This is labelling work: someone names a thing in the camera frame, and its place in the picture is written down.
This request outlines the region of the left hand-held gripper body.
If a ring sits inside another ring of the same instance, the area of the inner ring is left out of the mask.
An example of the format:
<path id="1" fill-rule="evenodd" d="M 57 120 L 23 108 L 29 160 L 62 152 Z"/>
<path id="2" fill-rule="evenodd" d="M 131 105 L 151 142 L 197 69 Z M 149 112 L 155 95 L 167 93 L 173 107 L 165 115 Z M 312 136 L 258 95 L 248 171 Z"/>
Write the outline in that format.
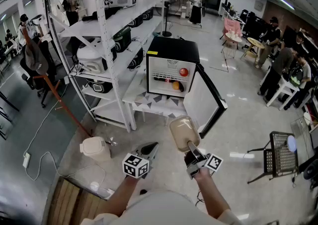
<path id="1" fill-rule="evenodd" d="M 151 144 L 158 142 L 149 142 L 148 152 L 151 152 Z M 128 153 L 122 161 L 123 173 L 126 176 L 134 178 L 145 178 L 150 172 L 149 154 L 136 154 L 135 150 Z"/>

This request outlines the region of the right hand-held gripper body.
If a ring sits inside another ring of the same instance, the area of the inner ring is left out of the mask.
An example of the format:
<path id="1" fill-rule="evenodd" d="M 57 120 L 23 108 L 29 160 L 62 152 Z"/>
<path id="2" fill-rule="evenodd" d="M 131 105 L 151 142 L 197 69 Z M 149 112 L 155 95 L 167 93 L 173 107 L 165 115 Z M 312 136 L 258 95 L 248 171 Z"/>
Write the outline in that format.
<path id="1" fill-rule="evenodd" d="M 194 178 L 203 167 L 217 172 L 223 163 L 223 159 L 215 154 L 202 154 L 199 150 L 190 150 L 186 153 L 184 161 L 187 167 L 187 173 L 191 179 Z"/>

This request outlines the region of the beige translucent plastic container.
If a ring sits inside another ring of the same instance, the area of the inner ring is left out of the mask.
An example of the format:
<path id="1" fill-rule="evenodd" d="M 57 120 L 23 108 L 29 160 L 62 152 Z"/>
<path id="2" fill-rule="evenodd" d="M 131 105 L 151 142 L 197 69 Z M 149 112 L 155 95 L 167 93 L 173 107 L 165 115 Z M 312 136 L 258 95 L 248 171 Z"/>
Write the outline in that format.
<path id="1" fill-rule="evenodd" d="M 188 152 L 190 148 L 188 142 L 191 141 L 196 147 L 200 144 L 201 138 L 199 133 L 189 116 L 179 116 L 172 120 L 169 124 L 172 139 L 176 148 L 180 152 Z"/>

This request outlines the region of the black mini fridge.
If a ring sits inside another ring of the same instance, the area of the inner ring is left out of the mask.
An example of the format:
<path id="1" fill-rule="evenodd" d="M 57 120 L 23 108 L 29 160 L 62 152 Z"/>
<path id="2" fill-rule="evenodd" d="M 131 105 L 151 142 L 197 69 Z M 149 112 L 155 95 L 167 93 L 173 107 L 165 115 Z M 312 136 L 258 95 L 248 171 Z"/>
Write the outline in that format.
<path id="1" fill-rule="evenodd" d="M 181 68 L 189 75 L 182 77 Z M 200 63 L 196 42 L 183 39 L 155 37 L 146 53 L 147 91 L 183 99 L 187 115 L 195 122 L 204 138 L 227 109 L 212 80 Z M 174 90 L 171 82 L 154 80 L 154 77 L 180 81 L 185 90 Z"/>

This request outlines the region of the person's left forearm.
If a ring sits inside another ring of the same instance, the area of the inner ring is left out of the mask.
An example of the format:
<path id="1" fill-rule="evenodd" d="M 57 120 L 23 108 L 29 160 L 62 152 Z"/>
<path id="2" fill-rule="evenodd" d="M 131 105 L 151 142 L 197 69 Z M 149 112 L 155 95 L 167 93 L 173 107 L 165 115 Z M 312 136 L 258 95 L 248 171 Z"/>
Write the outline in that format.
<path id="1" fill-rule="evenodd" d="M 126 210 L 138 182 L 139 179 L 126 176 L 110 199 L 101 206 L 96 215 L 113 214 L 118 217 L 121 216 Z"/>

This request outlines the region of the person's right forearm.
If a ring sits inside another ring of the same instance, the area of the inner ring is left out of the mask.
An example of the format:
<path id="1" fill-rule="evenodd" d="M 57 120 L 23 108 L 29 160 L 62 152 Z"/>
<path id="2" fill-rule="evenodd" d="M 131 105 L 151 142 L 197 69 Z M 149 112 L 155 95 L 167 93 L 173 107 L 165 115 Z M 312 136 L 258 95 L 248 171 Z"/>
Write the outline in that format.
<path id="1" fill-rule="evenodd" d="M 208 168 L 200 168 L 199 172 L 194 176 L 194 179 L 198 184 L 206 210 L 210 216 L 218 219 L 224 211 L 230 209 L 228 203 L 210 176 Z"/>

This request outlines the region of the white triangle-patterned small table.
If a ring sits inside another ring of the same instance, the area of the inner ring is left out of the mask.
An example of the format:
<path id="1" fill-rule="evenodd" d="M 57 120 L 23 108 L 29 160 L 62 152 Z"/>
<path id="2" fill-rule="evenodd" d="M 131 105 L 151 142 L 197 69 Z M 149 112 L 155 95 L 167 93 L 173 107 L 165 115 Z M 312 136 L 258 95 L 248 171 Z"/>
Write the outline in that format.
<path id="1" fill-rule="evenodd" d="M 134 131 L 137 129 L 134 117 L 136 111 L 142 112 L 142 114 L 147 112 L 161 115 L 166 117 L 166 121 L 187 114 L 182 98 L 147 93 L 147 73 L 145 66 L 137 68 L 137 73 L 124 94 L 122 101 L 126 106 L 131 128 Z"/>

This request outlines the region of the person's white shirt torso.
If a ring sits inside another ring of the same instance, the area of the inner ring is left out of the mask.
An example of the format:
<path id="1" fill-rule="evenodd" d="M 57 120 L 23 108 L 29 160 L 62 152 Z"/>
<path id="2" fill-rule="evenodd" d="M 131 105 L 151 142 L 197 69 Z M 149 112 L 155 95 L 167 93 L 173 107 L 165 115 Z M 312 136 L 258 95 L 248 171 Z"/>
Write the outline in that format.
<path id="1" fill-rule="evenodd" d="M 121 216 L 111 213 L 84 219 L 80 225 L 243 225 L 231 210 L 219 218 L 199 210 L 184 195 L 172 191 L 146 193 L 133 202 Z"/>

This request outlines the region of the dark drink bottle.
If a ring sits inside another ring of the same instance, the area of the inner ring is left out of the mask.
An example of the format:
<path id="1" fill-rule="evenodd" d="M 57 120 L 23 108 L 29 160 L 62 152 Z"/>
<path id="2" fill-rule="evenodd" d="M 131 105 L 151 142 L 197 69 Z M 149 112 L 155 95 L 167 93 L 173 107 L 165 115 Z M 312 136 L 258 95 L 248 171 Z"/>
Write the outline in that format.
<path id="1" fill-rule="evenodd" d="M 154 80 L 157 80 L 157 81 L 163 81 L 163 82 L 176 82 L 176 80 L 174 79 L 170 79 L 170 78 L 162 78 L 162 77 L 154 77 Z"/>

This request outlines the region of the black white rice cooker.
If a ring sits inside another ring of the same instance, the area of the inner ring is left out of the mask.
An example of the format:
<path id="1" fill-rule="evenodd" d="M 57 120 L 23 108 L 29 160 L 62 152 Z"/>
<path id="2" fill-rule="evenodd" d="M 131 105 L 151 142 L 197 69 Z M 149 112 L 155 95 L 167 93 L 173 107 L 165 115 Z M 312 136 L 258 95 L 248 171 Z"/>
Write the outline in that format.
<path id="1" fill-rule="evenodd" d="M 93 91 L 98 93 L 108 93 L 113 88 L 112 83 L 101 80 L 93 80 L 88 78 L 87 83 L 93 89 Z"/>

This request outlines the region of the wooden slatted bench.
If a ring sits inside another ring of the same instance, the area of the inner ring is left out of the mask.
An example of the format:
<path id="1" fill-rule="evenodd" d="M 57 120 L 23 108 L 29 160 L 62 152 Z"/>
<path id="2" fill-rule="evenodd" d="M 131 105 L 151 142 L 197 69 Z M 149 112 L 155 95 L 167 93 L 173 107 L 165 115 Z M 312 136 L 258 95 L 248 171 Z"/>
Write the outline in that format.
<path id="1" fill-rule="evenodd" d="M 60 177 L 49 206 L 46 225 L 80 225 L 93 219 L 106 200 Z"/>

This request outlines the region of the brown wooden coat rack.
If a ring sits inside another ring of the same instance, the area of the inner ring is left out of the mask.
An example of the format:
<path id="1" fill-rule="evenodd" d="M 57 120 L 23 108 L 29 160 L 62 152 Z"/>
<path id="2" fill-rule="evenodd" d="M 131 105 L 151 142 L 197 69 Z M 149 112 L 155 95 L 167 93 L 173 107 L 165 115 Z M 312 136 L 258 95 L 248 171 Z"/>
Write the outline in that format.
<path id="1" fill-rule="evenodd" d="M 27 33 L 25 32 L 25 38 L 26 38 L 26 47 L 27 48 L 33 48 L 32 44 L 31 44 L 31 39 L 28 37 Z M 44 75 L 37 75 L 34 76 L 33 79 L 44 79 L 44 81 L 46 82 L 47 86 L 49 87 L 49 89 L 51 90 L 51 92 L 54 94 L 56 100 L 58 103 L 60 103 L 60 105 L 62 106 L 62 108 L 67 112 L 67 114 L 71 117 L 71 119 L 77 124 L 78 127 L 80 127 L 88 137 L 92 137 L 92 135 L 90 134 L 90 132 L 79 122 L 79 120 L 72 114 L 72 112 L 70 111 L 70 109 L 68 108 L 68 106 L 64 103 L 64 101 L 62 100 L 62 97 L 59 95 L 57 89 L 58 86 L 60 85 L 61 81 L 58 80 L 56 85 L 53 86 L 53 84 L 51 83 L 49 77 L 47 76 L 47 74 Z"/>

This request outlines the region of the white rectangular table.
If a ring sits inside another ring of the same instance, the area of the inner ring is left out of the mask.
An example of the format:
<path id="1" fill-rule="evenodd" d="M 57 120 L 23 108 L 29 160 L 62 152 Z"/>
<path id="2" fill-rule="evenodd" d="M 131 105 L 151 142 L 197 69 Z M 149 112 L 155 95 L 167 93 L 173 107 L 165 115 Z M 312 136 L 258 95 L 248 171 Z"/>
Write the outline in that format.
<path id="1" fill-rule="evenodd" d="M 294 97 L 294 95 L 299 91 L 299 88 L 297 86 L 292 85 L 289 81 L 286 81 L 283 76 L 281 76 L 280 81 L 278 82 L 278 89 L 275 92 L 275 94 L 273 95 L 273 97 L 266 103 L 266 106 L 269 107 L 272 102 L 281 94 L 286 94 L 289 97 L 286 99 L 286 101 L 281 104 L 281 106 L 279 107 L 279 110 L 281 111 L 284 106 L 287 105 L 287 103 L 291 100 L 292 97 Z"/>

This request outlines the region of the black green rice cooker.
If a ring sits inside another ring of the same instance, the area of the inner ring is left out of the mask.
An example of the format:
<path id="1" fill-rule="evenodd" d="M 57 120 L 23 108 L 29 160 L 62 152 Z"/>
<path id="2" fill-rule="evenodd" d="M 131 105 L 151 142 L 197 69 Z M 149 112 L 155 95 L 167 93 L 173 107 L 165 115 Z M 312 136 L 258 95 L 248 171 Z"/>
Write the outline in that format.
<path id="1" fill-rule="evenodd" d="M 126 25 L 113 36 L 117 53 L 125 51 L 131 43 L 131 28 Z"/>

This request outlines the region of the round white side table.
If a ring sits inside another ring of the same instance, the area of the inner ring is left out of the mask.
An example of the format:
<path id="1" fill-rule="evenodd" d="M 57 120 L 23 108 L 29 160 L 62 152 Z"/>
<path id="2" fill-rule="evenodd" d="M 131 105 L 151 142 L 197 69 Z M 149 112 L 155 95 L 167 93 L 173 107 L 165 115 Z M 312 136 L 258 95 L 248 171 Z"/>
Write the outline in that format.
<path id="1" fill-rule="evenodd" d="M 225 41 L 221 50 L 225 60 L 234 59 L 238 50 L 239 43 L 242 39 L 235 33 L 228 32 L 224 35 Z"/>

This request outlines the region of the black standing fan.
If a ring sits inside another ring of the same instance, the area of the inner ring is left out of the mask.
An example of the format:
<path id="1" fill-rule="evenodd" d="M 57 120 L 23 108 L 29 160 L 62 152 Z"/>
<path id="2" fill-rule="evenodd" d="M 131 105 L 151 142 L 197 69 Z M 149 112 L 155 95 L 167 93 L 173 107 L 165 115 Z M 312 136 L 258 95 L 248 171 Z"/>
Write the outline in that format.
<path id="1" fill-rule="evenodd" d="M 167 22 L 168 17 L 170 15 L 176 15 L 181 8 L 181 0 L 166 0 L 164 2 L 164 17 L 165 17 L 165 24 L 164 24 L 164 31 L 162 32 L 163 37 L 171 37 L 172 33 L 167 30 Z"/>

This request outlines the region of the round yellow wooden table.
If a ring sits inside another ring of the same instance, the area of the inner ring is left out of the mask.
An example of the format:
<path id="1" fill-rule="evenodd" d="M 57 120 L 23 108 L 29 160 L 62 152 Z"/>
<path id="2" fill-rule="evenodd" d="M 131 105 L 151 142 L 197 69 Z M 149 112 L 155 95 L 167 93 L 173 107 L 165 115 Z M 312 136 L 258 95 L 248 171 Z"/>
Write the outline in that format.
<path id="1" fill-rule="evenodd" d="M 264 45 L 261 42 L 259 42 L 258 40 L 254 39 L 254 38 L 248 37 L 247 40 L 250 43 L 250 46 L 243 53 L 243 55 L 241 56 L 240 59 L 242 60 L 246 55 L 248 55 L 248 56 L 254 58 L 254 65 L 256 65 L 256 59 L 258 57 L 259 50 L 262 50 L 265 47 L 264 47 Z M 252 52 L 251 51 L 253 47 L 256 47 L 256 52 Z"/>

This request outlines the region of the white metal shelving rack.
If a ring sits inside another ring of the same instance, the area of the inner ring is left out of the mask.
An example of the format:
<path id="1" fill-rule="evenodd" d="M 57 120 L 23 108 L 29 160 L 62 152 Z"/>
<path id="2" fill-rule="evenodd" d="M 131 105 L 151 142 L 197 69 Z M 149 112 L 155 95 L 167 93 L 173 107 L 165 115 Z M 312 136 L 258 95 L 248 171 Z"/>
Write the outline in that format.
<path id="1" fill-rule="evenodd" d="M 140 48 L 145 50 L 144 45 L 156 28 L 163 26 L 163 17 L 153 16 L 151 20 L 131 28 L 131 43 L 121 53 L 116 52 L 113 36 L 146 10 L 163 4 L 164 0 L 137 0 L 134 6 L 127 8 L 105 8 L 103 0 L 93 1 L 93 14 L 68 26 L 52 10 L 57 0 L 44 0 L 47 22 L 66 73 L 90 116 L 94 120 L 130 131 L 132 128 L 122 99 L 135 72 L 127 67 Z M 103 44 L 102 57 L 108 69 L 102 74 L 86 71 L 77 59 L 81 43 L 98 52 L 88 42 L 90 37 L 100 37 Z M 95 92 L 88 85 L 88 78 L 110 82 L 113 88 L 108 93 Z"/>

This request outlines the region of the pink chair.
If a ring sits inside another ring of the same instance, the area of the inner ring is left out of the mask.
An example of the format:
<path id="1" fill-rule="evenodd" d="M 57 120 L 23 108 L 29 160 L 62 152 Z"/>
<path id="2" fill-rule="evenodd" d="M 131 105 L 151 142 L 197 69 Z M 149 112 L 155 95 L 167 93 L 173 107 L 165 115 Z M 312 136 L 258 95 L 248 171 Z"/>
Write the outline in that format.
<path id="1" fill-rule="evenodd" d="M 242 38 L 240 23 L 236 20 L 225 18 L 224 19 L 223 35 L 220 39 L 225 38 L 224 35 L 228 32 L 235 33 L 240 38 Z"/>

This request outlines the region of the black office chair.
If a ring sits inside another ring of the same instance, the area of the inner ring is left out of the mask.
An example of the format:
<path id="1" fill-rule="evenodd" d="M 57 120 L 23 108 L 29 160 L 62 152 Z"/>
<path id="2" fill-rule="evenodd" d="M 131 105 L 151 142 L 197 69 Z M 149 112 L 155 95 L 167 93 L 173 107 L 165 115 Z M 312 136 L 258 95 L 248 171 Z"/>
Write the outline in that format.
<path id="1" fill-rule="evenodd" d="M 48 78 L 53 86 L 55 86 L 58 82 L 55 80 L 55 76 L 57 74 L 56 72 L 56 66 L 54 64 L 53 58 L 49 52 L 49 45 L 47 41 L 44 41 L 39 45 L 39 48 L 42 53 L 44 53 L 44 57 L 48 62 Z M 40 97 L 41 94 L 43 94 L 41 105 L 43 108 L 45 108 L 45 98 L 48 94 L 48 92 L 51 90 L 46 81 L 43 78 L 36 78 L 35 76 L 39 76 L 39 74 L 36 71 L 31 70 L 25 61 L 25 46 L 22 48 L 23 58 L 20 61 L 20 66 L 28 73 L 28 76 L 26 74 L 22 74 L 22 79 L 28 84 L 28 86 L 34 90 L 37 91 L 37 96 Z"/>

